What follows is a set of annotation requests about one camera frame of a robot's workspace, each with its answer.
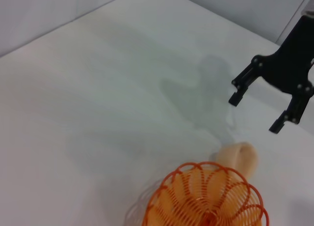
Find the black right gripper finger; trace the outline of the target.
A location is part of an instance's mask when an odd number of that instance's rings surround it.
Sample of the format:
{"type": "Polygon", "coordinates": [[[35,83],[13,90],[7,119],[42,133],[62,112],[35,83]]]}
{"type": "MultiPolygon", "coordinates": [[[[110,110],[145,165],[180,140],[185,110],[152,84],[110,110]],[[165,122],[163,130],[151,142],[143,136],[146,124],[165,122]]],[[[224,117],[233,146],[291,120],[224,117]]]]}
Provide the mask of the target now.
{"type": "Polygon", "coordinates": [[[236,88],[229,99],[229,103],[235,107],[240,103],[243,95],[248,90],[248,87],[260,76],[258,63],[250,63],[235,79],[232,80],[232,85],[236,88]]]}
{"type": "Polygon", "coordinates": [[[269,128],[269,131],[272,133],[279,133],[284,127],[285,122],[291,122],[298,125],[310,98],[310,96],[293,95],[287,109],[282,112],[279,118],[269,128]]]}

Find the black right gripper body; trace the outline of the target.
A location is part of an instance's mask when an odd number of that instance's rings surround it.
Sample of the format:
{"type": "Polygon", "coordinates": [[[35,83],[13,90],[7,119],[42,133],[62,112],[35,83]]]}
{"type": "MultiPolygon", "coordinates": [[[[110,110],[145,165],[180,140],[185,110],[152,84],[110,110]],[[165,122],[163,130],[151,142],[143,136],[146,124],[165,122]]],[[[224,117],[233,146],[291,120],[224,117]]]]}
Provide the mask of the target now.
{"type": "Polygon", "coordinates": [[[308,79],[314,59],[314,20],[302,16],[279,49],[269,55],[256,55],[252,64],[266,82],[291,95],[314,94],[308,79]]]}

